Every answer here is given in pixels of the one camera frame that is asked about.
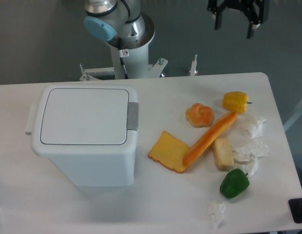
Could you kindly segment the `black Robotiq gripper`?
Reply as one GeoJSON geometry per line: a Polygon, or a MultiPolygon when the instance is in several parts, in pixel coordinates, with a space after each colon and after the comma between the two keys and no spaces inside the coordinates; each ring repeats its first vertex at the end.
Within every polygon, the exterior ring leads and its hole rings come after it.
{"type": "Polygon", "coordinates": [[[254,29],[259,23],[268,20],[268,1],[267,0],[224,0],[218,5],[217,0],[209,0],[207,10],[212,13],[215,20],[214,29],[220,29],[222,25],[222,13],[225,8],[243,12],[248,19],[247,39],[251,39],[254,29]]]}

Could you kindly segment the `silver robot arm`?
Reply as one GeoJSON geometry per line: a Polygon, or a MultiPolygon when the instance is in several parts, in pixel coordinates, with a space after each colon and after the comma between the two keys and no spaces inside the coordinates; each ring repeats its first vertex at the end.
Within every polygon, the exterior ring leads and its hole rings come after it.
{"type": "MultiPolygon", "coordinates": [[[[247,39],[254,30],[267,21],[269,1],[267,0],[209,0],[207,10],[215,20],[214,28],[221,27],[222,12],[226,9],[242,12],[248,22],[247,39]]],[[[87,0],[86,30],[96,39],[106,41],[117,49],[139,48],[154,36],[154,25],[147,25],[141,12],[139,0],[87,0]]]]}

